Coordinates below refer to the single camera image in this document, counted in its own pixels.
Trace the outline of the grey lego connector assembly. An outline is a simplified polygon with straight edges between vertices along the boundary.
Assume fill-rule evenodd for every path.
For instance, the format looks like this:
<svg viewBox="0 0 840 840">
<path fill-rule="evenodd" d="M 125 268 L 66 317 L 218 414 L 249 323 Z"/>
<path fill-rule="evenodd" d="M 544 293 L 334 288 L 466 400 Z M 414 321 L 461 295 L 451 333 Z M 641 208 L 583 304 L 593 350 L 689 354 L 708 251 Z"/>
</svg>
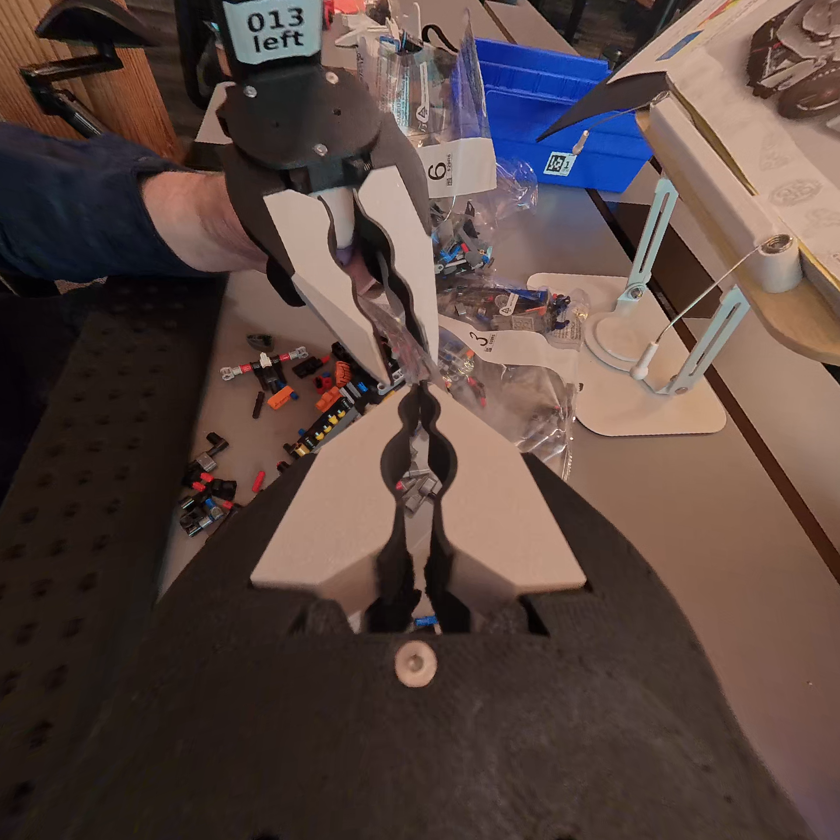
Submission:
<svg viewBox="0 0 840 840">
<path fill-rule="evenodd" d="M 434 502 L 442 483 L 435 473 L 415 460 L 396 482 L 395 489 L 407 517 L 414 517 L 427 502 Z"/>
</svg>

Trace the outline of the person's left hand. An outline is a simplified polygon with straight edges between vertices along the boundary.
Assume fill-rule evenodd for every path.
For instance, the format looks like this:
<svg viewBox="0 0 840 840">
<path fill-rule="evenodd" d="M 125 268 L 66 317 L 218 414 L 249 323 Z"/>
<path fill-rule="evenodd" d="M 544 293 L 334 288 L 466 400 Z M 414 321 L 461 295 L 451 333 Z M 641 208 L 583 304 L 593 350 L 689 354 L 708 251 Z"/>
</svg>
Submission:
<svg viewBox="0 0 840 840">
<path fill-rule="evenodd" d="M 166 171 L 145 178 L 140 190 L 158 235 L 187 266 L 266 272 L 267 256 L 239 222 L 222 173 Z"/>
</svg>

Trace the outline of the black lego joint assembly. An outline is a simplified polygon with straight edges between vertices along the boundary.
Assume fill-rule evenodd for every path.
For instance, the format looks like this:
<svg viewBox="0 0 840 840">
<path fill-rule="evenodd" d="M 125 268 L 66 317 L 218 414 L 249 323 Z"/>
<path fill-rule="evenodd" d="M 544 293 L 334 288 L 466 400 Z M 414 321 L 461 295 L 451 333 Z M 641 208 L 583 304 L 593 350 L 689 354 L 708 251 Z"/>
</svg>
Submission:
<svg viewBox="0 0 840 840">
<path fill-rule="evenodd" d="M 252 373 L 260 386 L 269 396 L 273 396 L 287 388 L 282 364 L 285 362 L 304 361 L 310 358 L 310 353 L 303 346 L 288 353 L 269 355 L 263 351 L 257 361 L 236 366 L 225 366 L 219 369 L 223 381 L 231 382 L 235 377 Z"/>
</svg>

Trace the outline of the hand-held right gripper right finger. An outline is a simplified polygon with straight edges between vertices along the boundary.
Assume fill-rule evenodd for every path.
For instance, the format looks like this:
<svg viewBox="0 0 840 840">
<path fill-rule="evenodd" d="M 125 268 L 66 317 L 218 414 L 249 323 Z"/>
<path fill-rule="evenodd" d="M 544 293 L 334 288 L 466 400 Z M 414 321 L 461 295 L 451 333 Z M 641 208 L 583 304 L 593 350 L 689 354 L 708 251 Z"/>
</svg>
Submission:
<svg viewBox="0 0 840 840">
<path fill-rule="evenodd" d="M 523 596 L 572 592 L 586 576 L 525 456 L 435 385 L 420 386 L 434 500 L 425 592 L 444 634 L 466 634 Z"/>
</svg>

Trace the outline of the blue bin with white tag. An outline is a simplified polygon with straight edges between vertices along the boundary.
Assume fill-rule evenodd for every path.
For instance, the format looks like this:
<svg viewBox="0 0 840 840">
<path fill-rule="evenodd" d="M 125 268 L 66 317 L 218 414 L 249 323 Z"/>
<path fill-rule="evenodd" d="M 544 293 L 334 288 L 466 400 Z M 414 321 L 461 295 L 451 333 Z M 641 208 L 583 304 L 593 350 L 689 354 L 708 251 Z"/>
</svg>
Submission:
<svg viewBox="0 0 840 840">
<path fill-rule="evenodd" d="M 520 159 L 540 184 L 624 193 L 652 151 L 632 112 L 607 112 L 541 140 L 608 78 L 605 61 L 478 38 L 497 158 Z"/>
</svg>

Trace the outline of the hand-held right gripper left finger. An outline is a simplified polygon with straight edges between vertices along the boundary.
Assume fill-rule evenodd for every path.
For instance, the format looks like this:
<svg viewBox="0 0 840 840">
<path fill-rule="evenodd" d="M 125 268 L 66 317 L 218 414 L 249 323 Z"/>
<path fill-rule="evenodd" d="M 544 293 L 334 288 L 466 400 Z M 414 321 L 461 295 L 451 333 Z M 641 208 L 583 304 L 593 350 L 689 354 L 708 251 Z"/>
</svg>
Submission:
<svg viewBox="0 0 840 840">
<path fill-rule="evenodd" d="M 407 629 L 420 593 L 406 546 L 403 494 L 421 389 L 400 391 L 300 466 L 307 471 L 250 575 L 258 589 L 306 592 Z"/>
</svg>

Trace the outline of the large clear plastic bag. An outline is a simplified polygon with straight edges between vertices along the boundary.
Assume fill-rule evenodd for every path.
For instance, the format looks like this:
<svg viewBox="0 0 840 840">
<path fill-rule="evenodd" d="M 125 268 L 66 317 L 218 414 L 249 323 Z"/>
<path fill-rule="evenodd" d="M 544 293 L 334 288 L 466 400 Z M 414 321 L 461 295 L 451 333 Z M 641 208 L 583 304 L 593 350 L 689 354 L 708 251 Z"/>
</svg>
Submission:
<svg viewBox="0 0 840 840">
<path fill-rule="evenodd" d="M 457 403 L 563 480 L 571 476 L 580 348 L 526 332 L 492 360 L 477 338 L 442 330 L 437 367 Z"/>
</svg>

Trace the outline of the black lego assembly yellow studs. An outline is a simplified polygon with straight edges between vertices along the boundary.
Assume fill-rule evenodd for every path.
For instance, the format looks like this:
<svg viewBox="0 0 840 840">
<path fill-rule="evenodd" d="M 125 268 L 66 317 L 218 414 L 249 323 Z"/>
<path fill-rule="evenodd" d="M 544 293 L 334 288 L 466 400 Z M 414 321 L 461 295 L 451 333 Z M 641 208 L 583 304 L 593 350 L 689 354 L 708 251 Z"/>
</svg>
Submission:
<svg viewBox="0 0 840 840">
<path fill-rule="evenodd" d="M 293 444 L 283 445 L 287 455 L 291 460 L 298 460 L 315 453 L 364 414 L 371 395 L 371 388 L 359 379 L 323 393 L 316 403 L 316 420 L 299 433 Z"/>
</svg>

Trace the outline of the pile of loose lego pieces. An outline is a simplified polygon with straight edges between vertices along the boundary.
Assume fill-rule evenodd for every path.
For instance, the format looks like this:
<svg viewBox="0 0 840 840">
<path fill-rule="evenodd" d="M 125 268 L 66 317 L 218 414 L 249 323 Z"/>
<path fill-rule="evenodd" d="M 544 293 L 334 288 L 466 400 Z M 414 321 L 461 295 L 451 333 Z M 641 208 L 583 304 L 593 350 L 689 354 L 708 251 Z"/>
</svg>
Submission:
<svg viewBox="0 0 840 840">
<path fill-rule="evenodd" d="M 276 354 L 268 352 L 272 347 L 269 335 L 257 334 L 250 336 L 248 339 L 260 352 L 265 351 L 269 355 Z M 392 383 L 389 385 L 379 383 L 358 364 L 340 342 L 335 342 L 332 344 L 330 352 L 324 355 L 310 354 L 310 358 L 307 360 L 293 361 L 290 371 L 299 380 L 310 381 L 314 388 L 318 397 L 314 403 L 314 411 L 316 413 L 314 422 L 318 416 L 316 403 L 321 398 L 321 395 L 334 386 L 343 386 L 347 382 L 357 379 L 362 380 L 372 391 L 371 402 L 366 407 L 364 413 L 380 405 L 387 396 L 404 384 L 403 373 L 397 368 L 396 363 L 393 361 L 387 361 L 387 363 L 392 376 Z M 289 402 L 285 405 L 288 406 L 296 403 L 301 397 L 301 394 L 289 382 L 284 372 L 283 364 L 282 370 L 287 384 L 298 394 L 298 399 L 295 402 Z M 259 383 L 259 390 L 252 412 L 253 419 L 259 419 L 261 413 L 269 408 L 266 405 L 267 397 L 270 397 L 270 395 L 264 392 Z M 307 427 L 300 428 L 298 430 L 298 436 L 301 431 L 308 428 L 312 423 Z M 298 439 L 298 436 L 294 441 L 285 444 L 293 444 Z M 217 456 L 229 446 L 228 441 L 216 433 L 208 433 L 206 435 L 206 441 L 208 448 L 189 462 L 182 478 L 182 486 L 186 489 L 187 494 L 179 501 L 178 522 L 181 529 L 189 538 L 193 538 L 197 534 L 209 530 L 217 522 L 225 520 L 235 511 L 242 508 L 236 501 L 237 481 L 234 479 L 223 479 L 217 475 Z M 276 464 L 278 474 L 283 475 L 298 460 L 291 460 L 288 455 L 287 458 L 279 460 Z"/>
</svg>

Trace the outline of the wooden and white book stand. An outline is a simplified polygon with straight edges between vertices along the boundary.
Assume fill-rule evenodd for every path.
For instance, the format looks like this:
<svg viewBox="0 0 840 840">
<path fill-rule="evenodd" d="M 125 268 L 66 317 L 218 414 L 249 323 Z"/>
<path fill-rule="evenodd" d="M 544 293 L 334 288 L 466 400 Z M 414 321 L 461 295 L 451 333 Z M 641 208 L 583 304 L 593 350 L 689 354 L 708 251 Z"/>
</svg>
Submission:
<svg viewBox="0 0 840 840">
<path fill-rule="evenodd" d="M 674 92 L 660 92 L 636 121 L 663 168 L 625 288 L 594 277 L 578 417 L 605 437 L 714 434 L 726 419 L 705 373 L 750 311 L 778 343 L 838 364 L 838 254 L 822 259 L 702 136 Z M 666 318 L 650 282 L 678 199 L 728 268 Z"/>
</svg>

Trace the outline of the printed bag with white band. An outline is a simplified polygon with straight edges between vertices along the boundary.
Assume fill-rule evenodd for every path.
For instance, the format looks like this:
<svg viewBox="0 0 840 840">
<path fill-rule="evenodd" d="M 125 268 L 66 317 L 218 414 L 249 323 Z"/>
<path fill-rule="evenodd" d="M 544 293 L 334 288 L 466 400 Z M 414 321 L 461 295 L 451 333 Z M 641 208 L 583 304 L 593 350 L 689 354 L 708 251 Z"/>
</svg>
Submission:
<svg viewBox="0 0 840 840">
<path fill-rule="evenodd" d="M 442 34 L 426 24 L 415 38 L 387 18 L 354 36 L 360 80 L 414 148 L 431 199 L 497 186 L 487 95 L 469 16 L 458 47 Z"/>
</svg>

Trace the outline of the person's left forearm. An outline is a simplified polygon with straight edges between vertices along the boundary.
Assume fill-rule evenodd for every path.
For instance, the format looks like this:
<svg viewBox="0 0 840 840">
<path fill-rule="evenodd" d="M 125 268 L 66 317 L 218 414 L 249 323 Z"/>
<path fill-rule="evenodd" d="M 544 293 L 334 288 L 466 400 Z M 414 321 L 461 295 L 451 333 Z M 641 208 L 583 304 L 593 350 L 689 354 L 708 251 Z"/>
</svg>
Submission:
<svg viewBox="0 0 840 840">
<path fill-rule="evenodd" d="M 1 125 L 1 268 L 41 280 L 186 277 L 141 192 L 174 164 L 112 133 L 63 140 Z"/>
</svg>

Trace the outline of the lego instruction booklet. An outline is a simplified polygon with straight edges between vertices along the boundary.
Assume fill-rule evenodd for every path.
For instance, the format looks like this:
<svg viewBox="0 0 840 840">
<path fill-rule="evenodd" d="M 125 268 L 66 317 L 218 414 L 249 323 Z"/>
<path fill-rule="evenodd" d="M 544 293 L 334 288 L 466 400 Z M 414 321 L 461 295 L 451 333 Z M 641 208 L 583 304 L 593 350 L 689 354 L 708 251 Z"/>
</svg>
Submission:
<svg viewBox="0 0 840 840">
<path fill-rule="evenodd" d="M 700 2 L 539 134 L 647 112 L 654 156 L 736 256 L 775 235 L 838 287 L 838 2 Z"/>
</svg>

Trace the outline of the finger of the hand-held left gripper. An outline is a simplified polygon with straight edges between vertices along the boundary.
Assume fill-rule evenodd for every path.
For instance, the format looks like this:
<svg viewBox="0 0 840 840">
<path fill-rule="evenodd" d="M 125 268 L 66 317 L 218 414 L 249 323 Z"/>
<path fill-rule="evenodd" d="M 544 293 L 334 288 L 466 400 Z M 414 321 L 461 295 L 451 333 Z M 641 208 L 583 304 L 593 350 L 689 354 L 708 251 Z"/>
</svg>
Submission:
<svg viewBox="0 0 840 840">
<path fill-rule="evenodd" d="M 386 288 L 401 303 L 408 332 L 436 372 L 438 310 L 431 236 L 398 169 L 373 169 L 356 191 L 356 206 L 369 234 L 384 236 Z"/>
<path fill-rule="evenodd" d="M 391 384 L 385 353 L 354 295 L 352 279 L 336 259 L 329 206 L 318 196 L 285 190 L 264 203 L 291 262 L 291 282 L 353 358 L 381 384 Z"/>
</svg>

